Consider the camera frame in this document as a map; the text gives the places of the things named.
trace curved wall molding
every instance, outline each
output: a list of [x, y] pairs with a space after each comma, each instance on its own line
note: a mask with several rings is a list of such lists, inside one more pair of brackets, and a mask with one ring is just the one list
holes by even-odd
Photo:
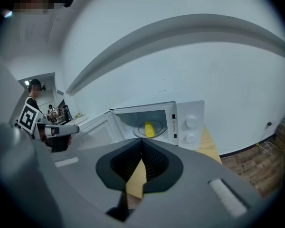
[[245, 44], [285, 58], [285, 42], [254, 23], [217, 14], [176, 16], [137, 29], [113, 43], [79, 73], [66, 92], [73, 95], [101, 75], [136, 58], [202, 42]]

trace man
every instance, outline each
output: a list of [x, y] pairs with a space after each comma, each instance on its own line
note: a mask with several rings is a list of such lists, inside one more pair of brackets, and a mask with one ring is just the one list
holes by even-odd
[[38, 79], [32, 79], [28, 85], [28, 98], [26, 99], [26, 103], [34, 107], [35, 109], [39, 110], [39, 107], [37, 105], [36, 98], [40, 95], [40, 91], [43, 88], [43, 85], [41, 85], [40, 81]]
[[52, 110], [52, 107], [53, 107], [53, 106], [52, 106], [51, 104], [48, 105], [47, 113], [50, 113], [49, 111]]

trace wooden floor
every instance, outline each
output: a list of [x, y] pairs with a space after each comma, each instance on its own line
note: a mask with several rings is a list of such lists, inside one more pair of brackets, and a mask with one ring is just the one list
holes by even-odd
[[[285, 175], [285, 150], [282, 152], [271, 144], [268, 143], [268, 145], [271, 146], [272, 155], [255, 146], [238, 154], [221, 158], [223, 165], [248, 181], [262, 197], [279, 189], [282, 173]], [[264, 143], [260, 146], [270, 152]]]

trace black cap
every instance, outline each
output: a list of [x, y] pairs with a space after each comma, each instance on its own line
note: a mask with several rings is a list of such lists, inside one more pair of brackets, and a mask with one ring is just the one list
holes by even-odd
[[36, 78], [32, 79], [29, 83], [28, 92], [30, 92], [32, 85], [41, 85], [40, 81]]

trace white knob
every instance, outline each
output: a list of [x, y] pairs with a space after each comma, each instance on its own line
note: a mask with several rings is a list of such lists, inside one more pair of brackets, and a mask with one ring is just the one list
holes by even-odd
[[189, 128], [195, 127], [197, 122], [198, 122], [198, 120], [193, 115], [188, 116], [187, 119], [186, 119], [186, 125]]
[[195, 137], [194, 134], [189, 133], [186, 135], [186, 142], [187, 143], [194, 143], [195, 142]]

